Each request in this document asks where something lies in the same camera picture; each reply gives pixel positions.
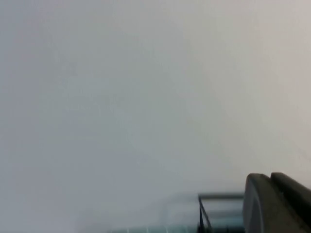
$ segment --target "white background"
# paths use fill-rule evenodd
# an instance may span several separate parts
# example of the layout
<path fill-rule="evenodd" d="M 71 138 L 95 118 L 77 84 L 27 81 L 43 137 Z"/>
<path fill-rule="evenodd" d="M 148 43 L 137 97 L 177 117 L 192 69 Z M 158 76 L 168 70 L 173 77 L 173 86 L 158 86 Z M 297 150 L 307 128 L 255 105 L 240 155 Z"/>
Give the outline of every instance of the white background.
<path fill-rule="evenodd" d="M 311 185 L 310 7 L 1 1 L 0 231 L 166 224 L 250 172 Z"/>

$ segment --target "black plastic object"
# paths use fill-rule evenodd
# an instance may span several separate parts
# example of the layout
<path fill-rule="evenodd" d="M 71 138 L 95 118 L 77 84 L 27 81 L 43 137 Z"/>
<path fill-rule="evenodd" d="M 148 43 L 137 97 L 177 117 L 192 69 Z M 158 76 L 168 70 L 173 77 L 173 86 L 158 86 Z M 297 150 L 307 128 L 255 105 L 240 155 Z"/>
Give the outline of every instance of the black plastic object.
<path fill-rule="evenodd" d="M 271 181 L 282 192 L 296 213 L 311 228 L 311 190 L 283 173 L 272 173 Z"/>
<path fill-rule="evenodd" d="M 247 176 L 243 222 L 246 233 L 311 233 L 276 185 L 262 174 Z"/>

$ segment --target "metal frame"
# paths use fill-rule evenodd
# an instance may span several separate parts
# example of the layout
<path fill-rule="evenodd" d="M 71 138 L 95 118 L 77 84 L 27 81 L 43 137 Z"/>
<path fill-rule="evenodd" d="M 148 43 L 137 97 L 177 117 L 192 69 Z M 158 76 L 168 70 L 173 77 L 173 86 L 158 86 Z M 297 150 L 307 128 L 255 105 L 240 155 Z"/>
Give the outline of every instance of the metal frame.
<path fill-rule="evenodd" d="M 205 208 L 202 204 L 202 200 L 243 200 L 244 193 L 211 193 L 211 194 L 199 194 L 198 200 L 200 204 L 200 228 L 198 233 L 206 233 L 204 226 L 203 215 L 207 222 L 207 232 L 213 232 L 212 225 L 209 221 L 208 215 L 205 211 Z"/>

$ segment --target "white wall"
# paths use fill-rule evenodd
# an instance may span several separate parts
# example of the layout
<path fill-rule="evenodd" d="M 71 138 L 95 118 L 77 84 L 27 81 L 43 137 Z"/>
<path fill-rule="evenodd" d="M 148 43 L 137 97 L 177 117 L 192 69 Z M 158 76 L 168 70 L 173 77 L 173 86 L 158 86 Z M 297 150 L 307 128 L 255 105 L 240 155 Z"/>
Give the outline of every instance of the white wall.
<path fill-rule="evenodd" d="M 310 7 L 1 1 L 0 231 L 160 224 L 249 172 L 311 185 Z"/>

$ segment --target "gray surface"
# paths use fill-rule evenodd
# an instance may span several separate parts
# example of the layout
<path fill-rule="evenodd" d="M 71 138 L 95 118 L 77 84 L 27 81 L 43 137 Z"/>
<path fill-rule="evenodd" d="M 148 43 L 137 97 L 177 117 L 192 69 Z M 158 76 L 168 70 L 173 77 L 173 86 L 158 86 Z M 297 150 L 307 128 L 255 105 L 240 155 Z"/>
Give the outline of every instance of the gray surface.
<path fill-rule="evenodd" d="M 196 224 L 165 207 L 249 172 L 309 185 L 310 7 L 0 1 L 0 231 Z"/>

